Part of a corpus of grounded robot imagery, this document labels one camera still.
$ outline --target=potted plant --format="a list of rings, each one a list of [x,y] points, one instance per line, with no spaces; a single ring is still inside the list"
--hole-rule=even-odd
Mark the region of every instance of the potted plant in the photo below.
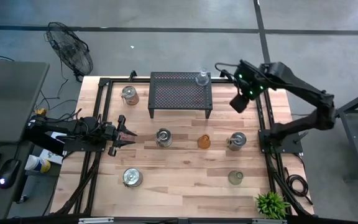
[[[285,208],[290,206],[288,202],[284,202],[281,196],[273,192],[258,195],[256,200],[259,213],[271,219],[283,220],[287,214]]]

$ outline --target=fan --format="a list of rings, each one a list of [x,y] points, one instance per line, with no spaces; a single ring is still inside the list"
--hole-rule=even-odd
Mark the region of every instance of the fan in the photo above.
[[[82,82],[79,77],[89,75],[93,69],[88,44],[61,22],[50,22],[46,36],[60,60],[74,71],[76,80]]]

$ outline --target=wooden table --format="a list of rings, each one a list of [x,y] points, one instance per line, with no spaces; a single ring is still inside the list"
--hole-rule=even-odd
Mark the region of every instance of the wooden table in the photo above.
[[[80,116],[92,116],[99,78],[84,78],[77,104],[77,109],[82,108]],[[120,92],[126,85],[134,86],[140,96],[135,106],[121,100]],[[148,92],[148,83],[116,83],[113,86],[108,121],[117,125],[118,116],[125,115],[127,128],[138,137],[136,144],[119,149],[116,157],[108,156],[107,152],[102,154],[92,216],[261,217],[254,197],[269,191],[269,180],[265,157],[259,151],[257,131],[260,127],[255,102],[251,101],[247,109],[238,114],[229,105],[237,93],[236,88],[228,84],[213,84],[213,110],[209,119],[205,119],[204,111],[193,110],[156,110],[155,118],[150,119]],[[270,98],[276,122],[291,121],[286,92],[270,91]],[[172,132],[170,147],[156,146],[155,133],[159,128]],[[240,151],[233,152],[226,147],[226,138],[236,131],[247,136],[247,144]],[[197,148],[196,140],[202,134],[211,136],[209,149]],[[78,186],[83,157],[83,152],[76,152],[64,160],[51,212],[61,208]],[[282,157],[291,174],[305,177],[297,157],[291,154]],[[142,185],[135,189],[122,184],[122,174],[130,167],[139,169],[144,176]],[[244,173],[240,185],[231,185],[227,180],[232,170]],[[87,194],[88,189],[85,190],[82,209]],[[313,213],[313,207],[305,198],[297,199]]]

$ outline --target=gray floor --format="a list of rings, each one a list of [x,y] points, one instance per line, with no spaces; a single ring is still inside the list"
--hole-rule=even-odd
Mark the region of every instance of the gray floor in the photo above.
[[[358,30],[358,0],[259,0],[266,29]],[[69,26],[192,27],[257,29],[252,0],[0,0],[0,24]],[[94,62],[91,75],[139,75],[151,71],[197,71],[206,67],[214,76],[215,62],[236,63],[240,58],[263,62],[259,34],[77,32],[89,45]],[[301,79],[335,94],[340,107],[358,95],[358,35],[267,35],[272,61],[286,63]],[[20,61],[51,64],[43,91],[54,97],[63,82],[60,61],[39,31],[0,30],[0,55]],[[72,72],[60,100],[77,99],[80,84]],[[293,114],[310,105],[289,96]],[[59,117],[72,112],[67,103],[49,112]],[[358,220],[358,182],[345,184],[342,176],[358,170],[358,159],[347,143],[341,122],[330,131],[310,131],[302,140],[306,174],[316,214]],[[12,207],[10,217],[40,215],[55,179],[29,179],[30,200]]]

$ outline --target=computer mouse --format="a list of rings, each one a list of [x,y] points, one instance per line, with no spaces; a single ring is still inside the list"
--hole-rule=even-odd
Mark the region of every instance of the computer mouse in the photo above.
[[[16,180],[17,171],[19,171],[21,161],[17,159],[8,159],[0,170],[0,188],[8,189],[12,187]]]

